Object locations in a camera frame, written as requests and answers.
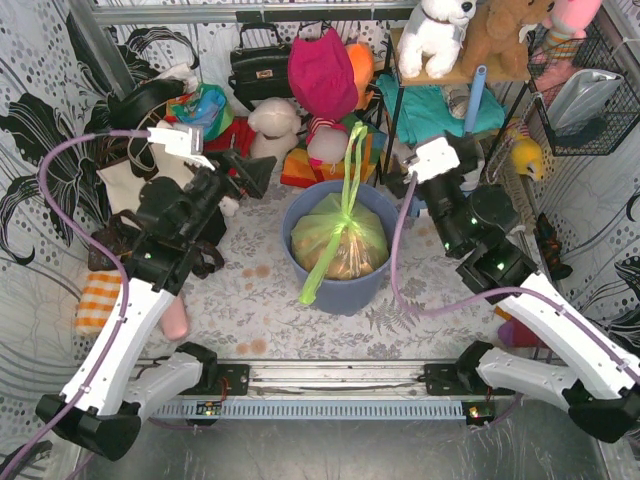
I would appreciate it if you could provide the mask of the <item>green plastic trash bag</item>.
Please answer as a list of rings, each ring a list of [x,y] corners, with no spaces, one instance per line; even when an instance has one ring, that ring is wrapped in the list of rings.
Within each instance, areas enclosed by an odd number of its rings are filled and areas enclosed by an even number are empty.
[[[389,247],[379,215],[357,200],[361,185],[366,126],[351,130],[344,157],[340,192],[327,194],[300,218],[291,232],[292,254],[307,272],[298,300],[312,304],[325,279],[343,284],[379,270]]]

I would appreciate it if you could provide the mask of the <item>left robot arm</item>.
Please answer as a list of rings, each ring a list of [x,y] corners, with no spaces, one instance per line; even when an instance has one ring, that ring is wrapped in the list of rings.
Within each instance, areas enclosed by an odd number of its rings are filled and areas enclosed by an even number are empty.
[[[223,197],[262,198],[276,163],[273,156],[244,159],[234,150],[216,152],[185,186],[160,176],[142,187],[131,217],[140,233],[112,313],[71,381],[61,393],[43,396],[36,408],[40,419],[55,423],[59,437],[115,461],[134,444],[142,424],[174,397],[227,394],[228,379],[216,353],[192,342],[136,379],[130,375],[187,277],[204,278],[219,269],[204,260],[218,255],[202,233]]]

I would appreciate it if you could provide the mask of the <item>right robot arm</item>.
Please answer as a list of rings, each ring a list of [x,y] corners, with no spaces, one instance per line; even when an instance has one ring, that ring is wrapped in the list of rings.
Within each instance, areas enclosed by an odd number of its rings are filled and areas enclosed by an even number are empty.
[[[508,238],[519,223],[500,185],[466,194],[478,166],[473,137],[449,132],[420,143],[406,162],[406,202],[423,199],[448,257],[472,297],[430,309],[436,317],[481,299],[531,330],[560,359],[545,364],[475,341],[456,360],[453,384],[468,394],[509,391],[553,405],[595,439],[614,443],[639,419],[639,359],[567,303],[533,260]]]

